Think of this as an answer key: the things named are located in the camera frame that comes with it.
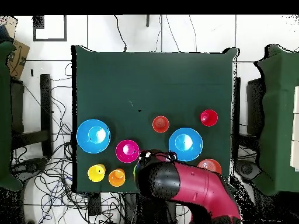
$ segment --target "grout line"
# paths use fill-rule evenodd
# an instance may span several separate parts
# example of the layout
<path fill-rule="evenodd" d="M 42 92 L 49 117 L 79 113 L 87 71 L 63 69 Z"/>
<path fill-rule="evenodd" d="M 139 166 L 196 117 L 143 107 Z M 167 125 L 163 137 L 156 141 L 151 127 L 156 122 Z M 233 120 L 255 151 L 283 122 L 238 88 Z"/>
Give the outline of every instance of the grout line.
<path fill-rule="evenodd" d="M 26 62 L 71 62 L 71 60 L 30 60 L 30 59 L 27 59 Z"/>
<path fill-rule="evenodd" d="M 67 133 L 67 134 L 65 134 L 65 133 L 52 133 L 52 135 L 72 135 L 72 134 L 70 134 L 70 133 Z"/>
<path fill-rule="evenodd" d="M 87 17 L 87 49 L 88 49 L 88 15 L 86 17 Z"/>
<path fill-rule="evenodd" d="M 237 15 L 235 15 L 235 47 L 237 47 Z"/>
<path fill-rule="evenodd" d="M 233 61 L 234 63 L 242 63 L 242 62 L 249 62 L 249 63 L 254 63 L 255 61 Z"/>

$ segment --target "green table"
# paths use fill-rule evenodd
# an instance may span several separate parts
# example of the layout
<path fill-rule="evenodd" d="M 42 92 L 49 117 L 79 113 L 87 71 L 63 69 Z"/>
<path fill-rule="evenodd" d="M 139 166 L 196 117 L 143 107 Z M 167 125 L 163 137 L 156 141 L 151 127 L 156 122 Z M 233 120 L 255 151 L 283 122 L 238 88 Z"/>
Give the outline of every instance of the green table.
<path fill-rule="evenodd" d="M 116 145 L 132 139 L 140 149 L 168 151 L 168 140 L 178 128 L 195 129 L 203 139 L 200 156 L 189 162 L 196 166 L 212 158 L 228 177 L 231 152 L 231 100 L 233 59 L 236 48 L 223 54 L 151 53 L 151 52 L 90 52 L 80 46 L 72 47 L 74 134 L 85 120 L 95 118 L 107 124 L 111 132 L 109 146 L 101 153 L 89 154 L 79 146 L 74 150 L 74 189 L 77 192 L 136 193 L 133 169 L 137 161 L 120 162 Z M 199 115 L 205 109 L 218 113 L 218 123 L 205 127 Z M 159 134 L 152 128 L 157 115 L 166 116 L 170 127 Z M 101 182 L 88 179 L 88 169 L 95 164 L 106 166 Z M 126 182 L 113 187 L 109 173 L 122 168 Z"/>
<path fill-rule="evenodd" d="M 290 166 L 295 87 L 299 86 L 299 53 L 269 45 L 264 59 L 255 63 L 265 80 L 265 126 L 260 136 L 259 166 L 253 182 L 266 195 L 299 192 L 299 172 Z"/>

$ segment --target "floor tile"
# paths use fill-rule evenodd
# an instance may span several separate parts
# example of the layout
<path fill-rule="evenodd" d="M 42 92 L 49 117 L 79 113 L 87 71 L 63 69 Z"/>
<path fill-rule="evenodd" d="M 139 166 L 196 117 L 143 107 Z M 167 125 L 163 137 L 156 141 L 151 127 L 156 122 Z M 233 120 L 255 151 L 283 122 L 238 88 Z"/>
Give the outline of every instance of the floor tile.
<path fill-rule="evenodd" d="M 23 81 L 25 85 L 24 94 L 23 94 L 23 125 L 24 132 L 32 132 L 40 130 L 40 75 L 41 74 L 50 74 L 51 79 L 57 80 L 61 78 L 70 78 L 71 75 L 70 69 L 71 65 L 67 66 L 69 62 L 36 62 L 36 61 L 28 61 L 26 66 L 24 67 L 23 73 L 21 75 L 20 80 Z M 66 87 L 57 87 L 57 86 L 71 86 L 71 79 L 67 80 L 59 80 L 51 81 L 52 95 L 57 100 L 61 101 L 65 104 L 67 110 L 64 116 L 64 120 L 66 120 L 67 124 L 70 125 L 72 123 L 70 116 L 71 114 L 71 90 Z M 65 94 L 65 99 L 62 99 L 61 94 Z M 56 102 L 61 111 L 63 111 L 63 106 Z M 55 104 L 52 104 L 52 110 L 54 111 L 52 116 L 59 123 L 60 120 L 60 112 Z M 53 133 L 57 133 L 60 129 L 58 124 L 53 121 Z"/>
<path fill-rule="evenodd" d="M 191 221 L 191 212 L 186 206 L 177 205 L 176 216 L 178 224 L 189 224 Z"/>
<path fill-rule="evenodd" d="M 85 218 L 85 210 L 80 210 L 80 213 Z M 24 206 L 25 220 L 33 220 L 36 224 L 40 222 L 40 219 L 43 218 L 43 211 L 40 206 Z M 42 222 L 42 224 L 88 224 L 80 215 L 78 209 L 76 208 L 66 208 L 64 206 L 52 207 L 49 211 L 48 216 Z"/>
<path fill-rule="evenodd" d="M 145 15 L 117 16 L 119 29 L 127 44 L 127 51 L 161 51 L 161 30 L 159 15 L 150 16 L 149 27 L 145 26 Z M 163 52 L 191 52 L 196 50 L 195 36 L 189 15 L 163 15 Z M 221 53 L 234 46 L 235 15 L 191 15 L 196 32 L 197 50 L 205 53 Z M 114 16 L 88 16 L 88 48 L 94 51 L 123 51 Z"/>
<path fill-rule="evenodd" d="M 298 49 L 298 23 L 298 15 L 237 15 L 238 61 L 262 59 L 269 44 Z"/>
<path fill-rule="evenodd" d="M 87 46 L 87 16 L 85 15 L 67 16 L 67 41 L 33 41 L 32 16 L 15 16 L 15 18 L 18 20 L 15 39 L 30 47 L 27 60 L 71 60 L 72 45 Z M 51 16 L 44 17 L 45 29 L 38 30 L 37 36 L 44 36 L 47 39 L 60 36 L 59 33 L 64 25 L 61 16 L 57 16 L 55 22 L 52 19 Z"/>

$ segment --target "pink cup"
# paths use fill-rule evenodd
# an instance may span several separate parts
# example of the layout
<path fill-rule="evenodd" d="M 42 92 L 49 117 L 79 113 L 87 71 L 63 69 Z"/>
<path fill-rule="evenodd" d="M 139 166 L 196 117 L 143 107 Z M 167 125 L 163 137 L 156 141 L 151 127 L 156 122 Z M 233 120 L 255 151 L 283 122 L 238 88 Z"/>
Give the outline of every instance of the pink cup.
<path fill-rule="evenodd" d="M 117 144 L 116 157 L 123 163 L 131 163 L 139 156 L 139 147 L 132 140 L 123 140 Z"/>

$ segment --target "white floor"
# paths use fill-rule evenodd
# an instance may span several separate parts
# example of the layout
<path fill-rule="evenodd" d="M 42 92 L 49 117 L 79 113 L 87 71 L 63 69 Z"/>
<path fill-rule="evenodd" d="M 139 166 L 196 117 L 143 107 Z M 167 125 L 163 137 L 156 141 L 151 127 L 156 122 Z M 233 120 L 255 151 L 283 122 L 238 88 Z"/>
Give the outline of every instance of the white floor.
<path fill-rule="evenodd" d="M 178 48 L 171 35 L 177 41 L 180 51 L 190 52 L 196 50 L 195 37 L 189 15 L 168 15 L 163 16 L 163 52 L 171 53 L 178 51 Z M 69 78 L 71 76 L 71 45 L 82 45 L 94 51 L 122 52 L 123 42 L 117 31 L 116 19 L 114 16 L 67 16 L 67 41 L 37 41 L 33 42 L 33 22 L 31 16 L 16 16 L 18 24 L 15 39 L 30 46 L 27 62 L 21 79 L 28 89 L 40 100 L 39 81 L 40 74 L 50 74 L 54 80 Z M 151 15 L 149 27 L 145 26 L 145 15 L 123 15 L 118 16 L 119 29 L 127 44 L 128 52 L 143 51 L 154 52 L 156 50 L 157 36 L 160 31 L 159 15 Z M 260 77 L 258 69 L 253 62 L 263 58 L 264 49 L 268 44 L 280 44 L 289 49 L 299 48 L 299 25 L 296 15 L 191 15 L 197 38 L 197 51 L 202 53 L 221 53 L 228 47 L 238 47 L 240 55 L 237 63 L 237 75 L 241 77 L 241 112 L 240 123 L 247 123 L 246 115 L 246 84 L 247 81 Z M 63 38 L 64 25 L 63 16 L 45 16 L 45 29 L 37 30 L 38 39 Z M 161 52 L 161 36 L 158 40 L 157 52 Z M 55 86 L 71 86 L 71 80 L 52 81 L 52 88 Z M 71 89 L 56 88 L 53 90 L 53 97 L 66 106 L 66 114 L 63 118 L 70 129 L 72 129 L 71 113 Z M 53 115 L 58 121 L 60 112 L 57 106 L 53 105 Z M 40 130 L 40 106 L 31 96 L 28 90 L 24 93 L 23 124 L 25 132 Z M 56 137 L 58 125 L 53 122 L 53 135 Z M 241 132 L 246 133 L 246 128 L 241 127 Z M 61 135 L 54 142 L 54 148 L 63 143 Z M 28 146 L 24 159 L 41 156 L 41 146 Z M 55 158 L 63 157 L 58 152 Z M 53 178 L 46 177 L 47 182 Z M 45 185 L 39 179 L 36 180 L 39 188 L 45 189 Z M 31 179 L 25 192 L 25 217 L 36 223 L 42 218 L 41 199 L 45 195 L 34 184 Z M 103 210 L 109 209 L 110 201 L 106 202 Z M 44 220 L 42 224 L 57 224 L 57 219 L 65 212 L 65 206 L 53 207 L 49 215 L 51 220 Z M 181 215 L 183 208 L 177 208 L 177 214 Z M 112 219 L 117 220 L 119 214 L 114 214 Z M 178 216 L 179 224 L 184 224 L 184 217 Z M 185 217 L 185 224 L 190 221 L 190 212 Z M 68 209 L 65 218 L 59 224 L 87 224 L 80 216 L 78 210 Z"/>

